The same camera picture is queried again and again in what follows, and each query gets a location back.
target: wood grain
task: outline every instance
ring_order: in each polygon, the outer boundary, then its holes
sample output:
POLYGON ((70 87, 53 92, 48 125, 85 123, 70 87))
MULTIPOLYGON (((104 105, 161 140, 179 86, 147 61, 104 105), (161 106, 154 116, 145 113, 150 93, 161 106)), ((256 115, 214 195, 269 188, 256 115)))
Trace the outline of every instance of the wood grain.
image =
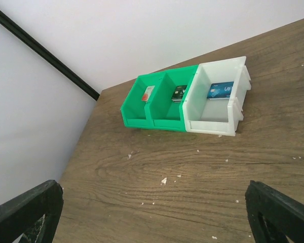
POLYGON ((244 55, 235 137, 125 128, 134 81, 104 90, 61 180, 54 242, 254 242, 250 180, 304 204, 304 19, 169 68, 244 55))

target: paper scrap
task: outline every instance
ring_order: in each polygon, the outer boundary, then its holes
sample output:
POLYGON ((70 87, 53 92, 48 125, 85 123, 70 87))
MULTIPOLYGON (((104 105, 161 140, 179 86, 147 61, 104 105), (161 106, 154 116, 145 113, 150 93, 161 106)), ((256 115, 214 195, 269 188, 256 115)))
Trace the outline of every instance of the paper scrap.
POLYGON ((162 181, 161 181, 163 184, 165 184, 166 185, 166 183, 167 183, 167 177, 166 178, 164 178, 162 181))

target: green plastic bin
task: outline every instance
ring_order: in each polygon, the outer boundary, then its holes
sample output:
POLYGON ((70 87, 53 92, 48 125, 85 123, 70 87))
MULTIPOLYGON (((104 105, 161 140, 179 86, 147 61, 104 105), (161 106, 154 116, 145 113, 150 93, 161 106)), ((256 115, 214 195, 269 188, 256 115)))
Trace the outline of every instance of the green plastic bin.
POLYGON ((141 75, 137 77, 132 89, 125 99, 121 112, 124 125, 131 128, 153 128, 153 121, 150 117, 146 117, 146 109, 149 101, 155 95, 157 86, 164 77, 163 72, 141 75), (148 102, 142 101, 142 96, 148 86, 155 86, 148 102))
POLYGON ((189 91, 198 65, 169 69, 139 76, 121 112, 126 127, 185 132, 182 103, 189 91), (187 85, 182 102, 174 103, 172 94, 179 85, 187 85), (148 86, 155 86, 148 101, 142 96, 148 86))
POLYGON ((182 103, 195 76, 198 65, 164 71, 165 75, 152 97, 148 112, 151 114, 154 129, 185 132, 182 103), (177 86, 187 85, 180 103, 171 100, 177 86))

